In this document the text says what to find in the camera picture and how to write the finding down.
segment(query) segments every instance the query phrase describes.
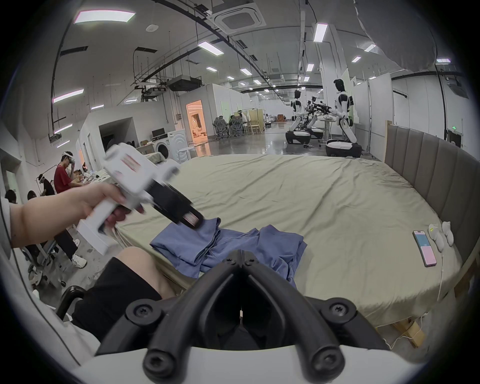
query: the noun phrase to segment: smartphone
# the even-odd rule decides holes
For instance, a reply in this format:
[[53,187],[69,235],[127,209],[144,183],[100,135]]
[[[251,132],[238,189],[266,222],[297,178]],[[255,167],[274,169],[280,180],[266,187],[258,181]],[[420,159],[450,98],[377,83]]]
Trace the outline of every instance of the smartphone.
[[435,259],[435,254],[433,249],[430,246],[427,235],[423,231],[413,231],[413,236],[419,246],[420,253],[423,259],[423,263],[426,267],[431,267],[437,265],[437,259]]

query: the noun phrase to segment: black shorts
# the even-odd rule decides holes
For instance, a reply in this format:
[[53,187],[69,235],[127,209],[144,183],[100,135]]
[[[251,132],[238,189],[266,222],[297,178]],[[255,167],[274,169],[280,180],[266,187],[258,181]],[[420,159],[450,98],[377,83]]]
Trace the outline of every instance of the black shorts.
[[116,257],[75,305],[72,323],[93,334],[100,342],[124,315],[127,306],[139,299],[162,300],[153,287]]

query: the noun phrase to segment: monitor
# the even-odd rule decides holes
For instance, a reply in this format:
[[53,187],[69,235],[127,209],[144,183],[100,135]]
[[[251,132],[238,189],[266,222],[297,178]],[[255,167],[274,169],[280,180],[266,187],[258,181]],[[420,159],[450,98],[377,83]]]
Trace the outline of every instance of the monitor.
[[157,137],[165,134],[165,128],[160,128],[152,131],[152,137]]

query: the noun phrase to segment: white stool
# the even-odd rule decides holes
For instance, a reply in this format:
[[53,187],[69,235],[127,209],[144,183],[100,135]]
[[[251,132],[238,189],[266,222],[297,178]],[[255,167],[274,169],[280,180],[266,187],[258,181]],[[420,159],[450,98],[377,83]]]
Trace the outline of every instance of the white stool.
[[192,157],[197,157],[197,151],[195,147],[186,147],[179,149],[179,162],[185,163],[188,160],[191,160]]

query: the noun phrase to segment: red t-shirt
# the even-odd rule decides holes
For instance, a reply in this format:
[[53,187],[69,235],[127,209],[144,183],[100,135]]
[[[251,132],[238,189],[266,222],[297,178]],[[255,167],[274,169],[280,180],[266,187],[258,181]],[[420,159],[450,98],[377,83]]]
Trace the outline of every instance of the red t-shirt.
[[55,190],[57,193],[66,191],[71,188],[70,184],[72,180],[67,175],[67,171],[61,165],[57,166],[55,170],[55,175],[53,176],[53,185],[55,185]]

